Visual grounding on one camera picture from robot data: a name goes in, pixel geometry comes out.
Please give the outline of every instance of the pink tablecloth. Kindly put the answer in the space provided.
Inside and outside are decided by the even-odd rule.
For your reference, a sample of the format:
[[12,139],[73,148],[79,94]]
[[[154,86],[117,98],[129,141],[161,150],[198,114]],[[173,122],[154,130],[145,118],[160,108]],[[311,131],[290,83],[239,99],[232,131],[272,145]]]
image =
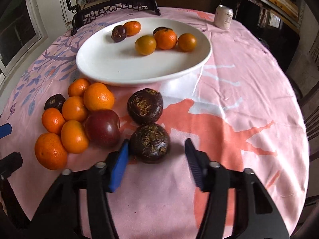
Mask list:
[[[242,171],[255,170],[276,203],[292,233],[303,208],[308,184],[308,142],[302,115],[288,79],[262,44],[237,21],[230,30],[212,25],[213,14],[161,8],[161,16],[191,24],[210,39],[211,58],[199,71],[177,80],[150,85],[164,98],[158,123],[171,136],[170,156],[158,165],[129,165],[122,185],[109,195],[120,238],[189,238],[196,236],[206,194],[192,181],[183,143],[190,137],[211,160]],[[59,37],[23,74],[4,109],[0,124],[12,125],[11,135],[1,139],[1,157],[21,152],[23,166],[9,179],[29,218],[59,175],[42,167],[34,144],[46,130],[41,124],[45,101],[61,93],[80,76],[75,65],[79,47],[93,33],[121,20],[159,17],[152,12],[121,10]],[[128,117],[126,102],[140,88],[110,87],[116,98],[114,110],[121,117],[122,138],[136,125]],[[81,155],[69,155],[67,167],[87,169],[104,160],[108,151],[90,146]],[[83,197],[82,223],[89,236]],[[233,222],[233,201],[224,235]]]

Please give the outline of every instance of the wall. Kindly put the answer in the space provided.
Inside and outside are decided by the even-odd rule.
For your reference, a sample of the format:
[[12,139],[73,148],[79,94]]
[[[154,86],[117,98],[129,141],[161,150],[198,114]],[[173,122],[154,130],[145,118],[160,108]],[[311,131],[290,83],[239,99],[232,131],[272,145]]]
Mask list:
[[[307,55],[317,36],[318,30],[319,24],[309,7],[306,5],[300,27],[299,45],[289,69],[287,70],[287,75],[291,76],[291,78],[297,83],[303,95],[306,95],[319,81],[318,66]],[[311,109],[308,104],[302,108],[304,117],[310,115],[310,113],[319,105],[319,94],[316,95],[309,104],[312,105]],[[318,151],[319,139],[313,139],[309,146],[312,153]],[[319,195],[318,178],[319,159],[310,163],[307,197]],[[300,222],[303,222],[308,217],[313,207],[314,206],[304,208],[300,217]]]
[[16,87],[23,72],[52,44],[54,40],[67,31],[63,21],[60,0],[35,1],[39,10],[38,17],[42,20],[47,35],[39,41],[37,47],[28,51],[28,56],[12,69],[12,73],[4,81],[4,84],[0,89],[0,112],[3,111],[12,90]]
[[287,70],[287,75],[296,82],[303,95],[306,95],[319,81],[317,65],[308,56],[318,30],[317,20],[309,7],[305,5],[299,33],[299,45]]

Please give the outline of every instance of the oval plate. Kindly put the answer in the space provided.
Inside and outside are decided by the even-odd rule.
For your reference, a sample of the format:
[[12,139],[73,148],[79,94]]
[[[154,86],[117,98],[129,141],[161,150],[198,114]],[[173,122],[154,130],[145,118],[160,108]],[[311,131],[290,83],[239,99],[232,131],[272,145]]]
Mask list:
[[[128,21],[141,23],[141,31],[115,43],[111,33],[115,26]],[[192,52],[182,52],[176,46],[171,50],[158,50],[148,56],[139,55],[135,41],[151,35],[157,27],[174,30],[179,37],[191,33],[197,39]],[[76,56],[78,69],[88,78],[115,86],[134,86],[175,79],[200,68],[212,53],[208,38],[198,29],[182,22],[163,18],[137,18],[105,27],[92,35],[79,49]]]

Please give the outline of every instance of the orange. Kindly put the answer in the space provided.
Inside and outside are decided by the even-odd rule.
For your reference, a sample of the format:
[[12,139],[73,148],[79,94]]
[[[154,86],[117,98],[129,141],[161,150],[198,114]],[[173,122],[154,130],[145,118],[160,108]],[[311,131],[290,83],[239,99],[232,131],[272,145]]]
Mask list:
[[49,108],[43,112],[41,122],[47,131],[60,135],[65,120],[56,108]]
[[84,93],[84,105],[89,111],[110,110],[114,105],[114,95],[102,83],[90,85]]
[[89,87],[91,83],[85,79],[80,78],[70,84],[68,89],[69,97],[81,96],[83,97],[85,90]]
[[176,46],[177,35],[171,29],[159,30],[155,33],[154,38],[160,49],[168,50]]
[[80,96],[67,99],[62,106],[62,115],[66,121],[77,120],[82,122],[87,118],[88,113],[83,98]]
[[171,29],[171,28],[166,28],[166,27],[158,27],[153,31],[153,36],[155,35],[156,32],[158,32],[159,30],[163,30],[163,29]]
[[124,25],[127,36],[134,36],[141,30],[141,23],[136,21],[127,22]]
[[39,163],[49,170],[63,169],[68,160],[61,138],[54,133],[40,135],[35,142],[34,153]]
[[152,36],[142,36],[135,42],[135,49],[143,56],[150,55],[156,49],[156,40]]
[[89,146],[84,127],[76,120],[66,122],[61,131],[61,140],[69,153],[80,154]]
[[184,33],[178,38],[177,43],[184,52],[191,52],[197,45],[197,39],[190,33]]

